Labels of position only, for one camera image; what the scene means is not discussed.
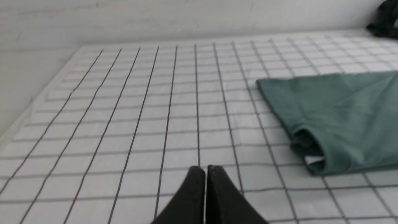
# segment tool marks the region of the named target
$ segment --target black grid line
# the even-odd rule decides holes
[[[123,136],[111,136],[111,138],[117,138],[117,137],[132,137],[133,134],[130,135],[123,135]],[[288,143],[278,143],[278,144],[270,144],[270,146],[284,146],[284,145],[289,145]],[[236,144],[236,147],[266,147],[267,145],[265,144]],[[201,147],[201,150],[212,150],[212,149],[227,149],[230,148],[230,145],[220,145],[220,146],[207,146],[207,147]],[[196,147],[193,148],[170,148],[167,149],[167,151],[189,151],[189,150],[197,150]],[[97,155],[118,155],[118,154],[125,154],[128,153],[128,150],[125,151],[105,151],[105,152],[98,152]],[[137,150],[137,151],[131,151],[131,154],[135,153],[151,153],[151,152],[163,152],[163,149],[146,149],[146,150]],[[93,153],[64,153],[63,156],[65,157],[79,157],[79,156],[87,156],[87,155],[92,155]],[[31,159],[40,159],[40,158],[52,158],[52,157],[58,157],[59,154],[42,154],[42,155],[31,155],[29,158]],[[25,156],[5,156],[1,157],[0,160],[20,160],[25,158]]]
[[[271,114],[271,112],[259,112],[259,114]],[[231,113],[230,115],[234,116],[239,116],[239,115],[255,115],[255,113]],[[203,114],[200,115],[199,118],[216,118],[216,117],[222,117],[225,116],[225,113],[223,114]],[[189,119],[189,118],[196,118],[196,116],[170,116],[170,119]],[[143,118],[142,120],[166,120],[167,117],[153,117],[153,118]],[[134,122],[137,121],[137,118],[129,118],[129,119],[114,119],[112,120],[112,123],[124,123],[124,122]],[[76,124],[77,122],[53,122],[53,126],[57,125],[69,125],[69,124]],[[91,121],[82,121],[81,124],[106,124],[106,120],[91,120]],[[29,123],[26,124],[25,127],[41,127],[41,126],[47,126],[49,122],[40,122],[40,123]],[[13,140],[15,141],[24,141],[25,139],[18,139],[18,140]]]
[[[321,72],[319,71],[319,69],[311,62],[311,60],[304,54],[304,52],[300,49],[299,46],[297,46],[297,44],[295,44],[295,42],[293,41],[293,39],[288,38],[287,41],[292,45],[292,47],[294,49],[296,49],[296,53],[299,53],[301,55],[301,57],[303,57],[303,59],[310,65],[310,68],[312,68],[317,75],[321,75]]]
[[[341,65],[340,65],[339,63],[337,63],[325,50],[323,50],[323,49],[319,46],[319,44],[317,44],[317,43],[316,43],[312,38],[310,38],[310,37],[307,37],[307,39],[308,39],[308,41],[309,41],[316,49],[318,49],[318,51],[319,51],[321,54],[323,54],[323,55],[325,56],[325,58],[327,58],[327,59],[332,63],[332,65],[336,66],[337,69],[339,69],[339,71],[340,71],[341,73],[344,73],[344,72],[345,72],[344,69],[341,67]]]
[[[372,56],[378,62],[381,62],[381,63],[385,64],[387,67],[389,67],[389,69],[394,70],[394,67],[391,65],[391,62],[381,59],[377,54],[372,53],[369,49],[362,46],[360,43],[353,40],[351,37],[347,37],[347,39],[349,39],[353,44],[358,46],[361,50],[364,50],[366,53],[368,53],[370,56]]]
[[[232,130],[231,130],[231,122],[230,122],[230,117],[228,114],[228,106],[226,103],[226,98],[225,98],[225,92],[224,92],[224,87],[222,84],[222,77],[221,77],[221,71],[220,71],[220,65],[219,65],[219,57],[217,56],[217,48],[216,48],[216,43],[213,42],[213,50],[214,50],[214,57],[216,59],[216,66],[217,66],[217,70],[219,73],[219,79],[220,79],[220,87],[221,87],[221,91],[222,91],[222,98],[224,100],[224,106],[225,106],[225,111],[226,111],[226,118],[228,121],[228,128],[229,128],[229,135],[231,137],[231,143],[232,143],[232,148],[234,150],[234,158],[235,158],[235,163],[236,163],[236,169],[238,171],[238,179],[239,179],[239,186],[240,186],[240,192],[242,193],[242,195],[244,195],[243,193],[243,184],[242,184],[242,178],[241,178],[241,174],[240,174],[240,168],[239,168],[239,162],[238,162],[238,156],[236,154],[236,146],[234,143],[234,137],[232,135]]]
[[[200,133],[199,133],[199,93],[198,93],[198,63],[197,63],[197,49],[196,44],[194,45],[195,50],[195,87],[196,87],[196,128],[198,132],[198,166],[200,166]]]
[[[117,60],[117,57],[119,56],[119,54],[120,54],[121,51],[122,51],[122,49],[120,49],[119,53],[117,54],[117,56],[116,56],[116,58],[115,58],[115,61]],[[109,71],[108,71],[108,73],[106,74],[105,78],[103,79],[102,83],[105,82],[106,77],[108,76],[108,74],[109,74],[109,72],[111,71],[113,65],[115,64],[115,61],[113,62],[113,64],[112,64],[111,67],[109,68]],[[80,122],[83,120],[84,116],[87,114],[87,111],[89,110],[91,104],[93,103],[93,101],[94,101],[94,99],[95,99],[95,97],[96,97],[96,94],[97,94],[97,92],[98,92],[98,90],[99,90],[100,88],[101,88],[101,85],[98,87],[98,89],[97,89],[96,92],[94,93],[94,96],[92,97],[92,100],[91,100],[90,104],[88,105],[87,110],[85,111],[85,113],[83,114],[82,118],[80,119]],[[22,218],[20,224],[22,224],[22,223],[24,222],[24,220],[25,220],[27,214],[29,213],[29,211],[31,210],[33,204],[36,202],[37,198],[39,197],[41,191],[42,191],[43,188],[44,188],[44,185],[46,184],[46,181],[47,181],[48,177],[49,177],[49,176],[51,175],[51,173],[54,171],[55,167],[57,166],[59,160],[60,160],[61,157],[62,157],[62,154],[64,153],[64,151],[65,151],[66,148],[68,147],[70,141],[72,140],[74,134],[76,133],[76,130],[78,129],[78,127],[79,127],[79,125],[80,125],[80,122],[76,125],[76,127],[75,127],[75,129],[74,129],[74,131],[73,131],[73,133],[72,133],[72,135],[71,135],[71,137],[69,138],[68,142],[66,143],[64,149],[63,149],[63,150],[61,151],[61,153],[59,154],[59,156],[58,156],[58,158],[57,158],[57,161],[55,162],[54,166],[51,168],[51,170],[50,170],[50,172],[48,173],[48,175],[44,178],[44,181],[43,181],[43,183],[42,183],[42,185],[41,185],[41,187],[40,187],[40,189],[39,189],[39,192],[36,194],[35,199],[32,201],[32,203],[30,204],[28,210],[25,212],[25,214],[24,214],[24,216],[23,216],[23,218]]]
[[[83,78],[80,80],[79,84],[77,85],[77,87],[80,85],[80,83],[82,83],[82,81],[84,80],[84,78],[86,77],[86,75],[88,74],[88,72],[90,71],[90,69],[92,68],[92,66],[96,63],[96,61],[98,60],[98,58],[101,56],[103,50],[101,50],[101,52],[99,53],[99,55],[97,56],[97,58],[94,60],[93,64],[91,65],[91,67],[88,69],[88,71],[86,72],[86,74],[83,76]],[[48,126],[46,127],[44,133],[40,136],[40,138],[38,140],[35,140],[35,144],[32,147],[32,149],[29,151],[29,153],[26,155],[26,157],[24,158],[23,162],[18,166],[18,168],[14,171],[14,173],[12,174],[12,176],[6,181],[6,183],[4,184],[3,188],[0,190],[0,195],[4,192],[5,188],[7,187],[8,183],[10,182],[10,180],[15,176],[15,174],[21,169],[21,167],[25,164],[26,160],[28,159],[28,157],[32,154],[33,150],[37,147],[37,145],[39,144],[39,142],[41,141],[41,139],[43,138],[43,136],[47,133],[48,129],[50,128],[51,124],[54,122],[54,120],[58,117],[58,115],[62,112],[62,110],[64,109],[64,107],[66,106],[66,104],[68,103],[69,99],[72,96],[72,93],[74,92],[74,90],[72,90],[72,92],[70,92],[69,97],[66,99],[64,105],[62,106],[62,108],[57,112],[57,114],[55,115],[55,117],[51,120],[51,122],[48,124]]]
[[[322,176],[321,178],[322,178],[323,184],[324,184],[325,187],[326,187],[326,190],[328,190],[328,193],[329,193],[330,197],[331,197],[332,200],[333,200],[334,205],[336,206],[336,208],[337,208],[337,210],[339,211],[340,215],[343,217],[344,222],[345,222],[346,224],[350,224],[350,222],[348,221],[346,215],[344,214],[343,209],[341,208],[340,204],[337,202],[336,197],[334,196],[332,189],[329,187],[327,181],[325,180],[325,177]]]
[[[273,42],[273,40],[272,40],[272,39],[269,39],[268,42],[271,44],[273,50],[274,50],[275,53],[278,55],[278,57],[281,59],[280,61],[283,62],[283,64],[284,64],[285,67],[289,70],[289,72],[291,73],[291,75],[292,75],[293,77],[295,77],[295,76],[296,76],[295,72],[293,71],[292,67],[290,67],[290,65],[287,63],[286,59],[283,57],[282,53],[279,51],[278,47],[275,45],[275,43]]]
[[[258,62],[260,62],[261,67],[263,67],[265,74],[267,75],[268,78],[270,78],[271,75],[269,74],[268,68],[265,66],[264,61],[261,59],[261,55],[260,55],[260,53],[258,53],[256,44],[254,43],[254,41],[251,40],[250,45],[252,46],[252,49],[253,49],[254,53],[256,54],[256,57],[258,58]]]
[[[170,88],[169,111],[168,111],[168,115],[167,115],[168,117],[167,117],[167,123],[166,123],[166,134],[165,134],[165,136],[164,136],[164,146],[163,146],[163,154],[162,154],[162,163],[160,164],[159,184],[158,184],[158,196],[156,197],[156,205],[155,205],[154,219],[156,219],[156,216],[157,216],[157,214],[158,214],[160,188],[161,188],[161,185],[162,185],[162,173],[163,173],[163,165],[164,165],[164,155],[166,154],[167,133],[168,133],[168,130],[169,130],[170,111],[171,111],[172,98],[173,98],[173,83],[174,83],[174,72],[175,72],[175,70],[176,70],[177,51],[178,51],[178,46],[176,46],[176,52],[175,52],[175,55],[174,55],[174,69],[173,69],[172,86],[171,86],[171,88]]]
[[[114,106],[114,108],[113,108],[112,114],[111,114],[111,116],[110,116],[110,118],[109,118],[109,120],[108,120],[108,122],[107,122],[107,124],[106,124],[105,130],[104,130],[104,132],[103,132],[103,134],[102,134],[102,136],[101,136],[101,138],[100,138],[100,140],[99,140],[99,142],[98,142],[98,145],[97,145],[97,147],[96,147],[96,149],[95,149],[95,151],[94,151],[94,153],[93,153],[93,156],[92,156],[92,158],[91,158],[91,161],[90,161],[90,163],[89,163],[89,165],[88,165],[88,167],[87,167],[85,173],[83,174],[82,181],[80,182],[80,185],[79,185],[79,188],[78,188],[78,190],[77,190],[77,192],[76,192],[76,195],[75,195],[75,197],[74,197],[74,199],[73,199],[73,201],[72,201],[72,204],[70,205],[68,214],[66,215],[66,218],[65,218],[65,220],[64,220],[64,224],[65,224],[65,223],[68,221],[68,219],[69,219],[70,213],[71,213],[71,211],[72,211],[72,209],[73,209],[73,206],[74,206],[74,204],[75,204],[75,202],[76,202],[76,199],[77,199],[77,197],[78,197],[78,195],[79,195],[79,193],[80,193],[80,191],[81,191],[81,189],[82,189],[83,182],[84,182],[84,180],[85,180],[85,178],[86,178],[86,175],[87,175],[89,169],[91,168],[91,165],[93,164],[93,161],[94,161],[94,159],[95,159],[95,157],[96,157],[96,155],[97,155],[98,149],[99,149],[99,147],[100,147],[100,145],[101,145],[101,142],[102,142],[102,140],[103,140],[103,138],[104,138],[104,135],[105,135],[106,131],[108,130],[109,124],[111,123],[111,120],[112,120],[113,115],[114,115],[114,113],[115,113],[115,110],[116,110],[116,108],[117,108],[117,104],[118,104],[119,101],[120,101],[120,97],[121,97],[121,95],[123,94],[123,90],[125,89],[125,85],[126,85],[126,83],[127,83],[127,80],[129,79],[129,76],[130,76],[130,74],[131,74],[131,71],[132,71],[132,69],[133,69],[133,67],[134,67],[135,61],[137,60],[137,57],[138,57],[138,54],[139,54],[139,53],[140,53],[140,49],[138,49],[137,54],[135,55],[135,59],[134,59],[133,65],[131,66],[129,75],[127,76],[127,78],[126,78],[126,80],[125,80],[125,82],[124,82],[123,88],[122,88],[122,90],[120,91],[119,98],[118,98],[117,101],[116,101],[116,104],[115,104],[115,106]]]
[[[184,151],[195,151],[196,149],[185,149]],[[153,152],[163,152],[162,149],[153,151]],[[236,164],[219,164],[222,167],[235,167]],[[275,165],[273,163],[240,163],[241,167],[250,167],[250,166],[261,166],[261,167],[274,167]],[[286,164],[281,164],[279,165],[280,167],[303,167],[303,163],[286,163]],[[184,171],[188,170],[189,167],[164,167],[163,171]],[[148,172],[159,172],[160,169],[155,168],[155,169],[132,169],[132,170],[126,170],[125,173],[148,173]],[[110,174],[115,174],[115,175],[120,175],[122,171],[95,171],[95,172],[88,172],[87,176],[101,176],[101,175],[110,175]],[[51,174],[50,177],[81,177],[85,173],[83,172],[75,172],[75,173],[54,173]],[[44,178],[46,177],[46,174],[34,174],[34,175],[24,175],[24,176],[16,176],[14,179],[35,179],[35,178]],[[375,185],[373,187],[396,187],[398,185]]]
[[[232,167],[234,165],[222,165],[223,167]],[[183,167],[183,168],[167,168],[167,171],[188,171],[189,168]],[[150,173],[150,172],[158,172],[159,170],[141,170],[139,172],[136,171],[130,171],[130,173]],[[398,185],[382,185],[378,186],[378,188],[390,188],[390,187],[398,187]],[[346,190],[346,189],[368,189],[368,186],[352,186],[352,187],[333,187],[330,188],[330,190]],[[253,190],[245,190],[245,193],[259,193],[259,192],[266,192],[266,191],[282,191],[284,188],[282,187],[272,187],[272,188],[266,188],[266,189],[253,189]],[[327,188],[287,188],[288,191],[292,192],[297,192],[297,191],[325,191],[328,190]],[[173,193],[162,193],[160,194],[160,197],[162,196],[173,196]],[[145,198],[145,197],[153,197],[156,198],[157,194],[138,194],[138,195],[121,195],[119,198]],[[79,197],[76,199],[76,201],[79,200],[104,200],[104,199],[114,199],[114,196],[90,196],[90,197]],[[62,202],[62,201],[73,201],[74,198],[38,198],[36,202]],[[0,204],[26,204],[31,202],[31,200],[25,200],[25,199],[15,199],[15,200],[2,200],[0,201]],[[397,218],[394,215],[389,215],[389,216],[383,216],[386,218]],[[339,217],[339,219],[342,220],[350,220],[350,219],[359,219],[360,217]]]
[[[377,191],[376,187],[380,186],[374,186],[366,173],[362,173],[363,178],[365,179],[367,185],[372,189],[373,193],[376,195],[377,199],[380,201],[380,203],[383,205],[384,209],[388,212],[389,215],[394,216],[393,211],[391,208],[387,205],[387,203],[384,201],[384,199],[380,196],[379,192]]]
[[[334,41],[330,36],[326,35],[325,38],[330,41],[331,44],[335,45],[341,52],[351,58],[356,64],[361,66],[364,70],[370,71],[370,69],[363,64],[363,62],[359,61],[356,57],[352,56],[344,47],[340,46],[340,44]]]
[[[124,175],[124,173],[125,173],[125,171],[126,171],[127,164],[129,163],[130,153],[131,153],[131,150],[132,150],[132,147],[133,147],[133,143],[134,143],[134,140],[135,140],[135,135],[136,135],[137,130],[138,130],[138,125],[140,124],[140,118],[141,118],[141,115],[142,115],[142,111],[143,111],[143,109],[144,109],[145,99],[146,99],[146,96],[147,96],[147,94],[148,94],[148,89],[149,89],[150,81],[151,81],[152,74],[153,74],[153,68],[155,67],[156,58],[157,58],[157,56],[158,56],[158,52],[159,52],[159,46],[158,46],[158,48],[157,48],[157,50],[156,50],[155,59],[154,59],[154,61],[153,61],[152,71],[151,71],[151,74],[150,74],[150,76],[149,76],[148,86],[146,87],[146,92],[145,92],[144,100],[142,101],[142,107],[141,107],[140,115],[138,116],[138,121],[137,121],[137,125],[136,125],[136,127],[135,127],[134,136],[133,136],[133,139],[131,140],[131,145],[130,145],[129,153],[127,154],[126,163],[125,163],[125,166],[124,166],[124,168],[123,168],[122,174],[120,175],[120,182],[119,182],[119,186],[118,186],[118,188],[117,188],[115,200],[114,200],[113,205],[112,205],[112,210],[111,210],[111,213],[110,213],[110,215],[109,215],[108,224],[111,223],[112,216],[113,216],[113,212],[114,212],[114,210],[115,210],[115,206],[116,206],[116,202],[117,202],[117,198],[118,198],[118,196],[119,196],[120,188],[121,188],[121,185],[122,185],[123,175]]]
[[[233,48],[234,53],[235,53],[236,61],[237,61],[238,65],[239,65],[239,68],[241,69],[243,79],[245,80],[246,86],[247,86],[248,91],[249,91],[249,84],[248,84],[248,82],[247,82],[246,74],[245,74],[245,72],[244,72],[244,70],[243,70],[243,66],[242,66],[242,64],[241,64],[241,62],[240,62],[240,58],[239,58],[239,55],[238,55],[238,51],[236,50],[235,43],[232,42],[231,45],[232,45],[232,48]],[[273,166],[275,167],[276,172],[278,173],[278,177],[279,177],[279,180],[280,180],[281,183],[282,183],[283,189],[286,189],[286,184],[285,184],[285,182],[284,182],[284,180],[283,180],[282,174],[281,174],[281,172],[280,172],[280,170],[279,170],[279,167],[278,167],[278,164],[277,164],[277,162],[276,162],[275,156],[273,155],[272,149],[271,149],[271,147],[269,146],[268,137],[267,137],[267,134],[265,133],[265,131],[264,131],[264,129],[263,129],[263,124],[262,124],[262,122],[261,122],[260,116],[258,115],[258,111],[257,111],[257,106],[256,106],[256,104],[253,103],[253,107],[254,107],[254,111],[256,112],[258,124],[259,124],[260,127],[262,127],[261,130],[262,130],[262,133],[263,133],[263,136],[264,136],[264,140],[265,140],[266,143],[267,143],[267,149],[268,149],[269,155],[271,156],[271,159],[272,159],[272,162],[273,162]],[[293,213],[293,217],[295,218],[295,220],[297,220],[296,211],[295,211],[295,208],[294,208],[294,206],[293,206],[293,202],[292,202],[292,199],[291,199],[291,197],[290,197],[290,194],[289,194],[289,192],[288,192],[287,190],[285,190],[285,193],[286,193],[286,197],[287,197],[288,200],[289,200],[289,204],[290,204],[290,208],[291,208],[292,213]]]

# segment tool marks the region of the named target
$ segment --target black cloth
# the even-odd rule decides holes
[[[377,8],[375,22],[366,29],[376,37],[398,39],[398,29],[394,27],[398,19],[398,0],[387,0]]]

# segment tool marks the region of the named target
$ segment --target table surface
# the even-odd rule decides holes
[[[398,69],[357,32],[83,47],[0,152],[7,224],[147,224],[222,165],[270,223],[397,223],[398,172],[312,177],[255,81]]]

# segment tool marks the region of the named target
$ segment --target clothing tag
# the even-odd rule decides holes
[[[325,160],[325,157],[324,156],[308,155],[308,156],[304,157],[304,160],[307,163],[307,165],[310,165],[312,163],[316,163],[316,162]]]

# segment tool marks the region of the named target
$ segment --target green fabric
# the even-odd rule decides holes
[[[398,168],[398,72],[260,79],[262,95],[314,175]]]

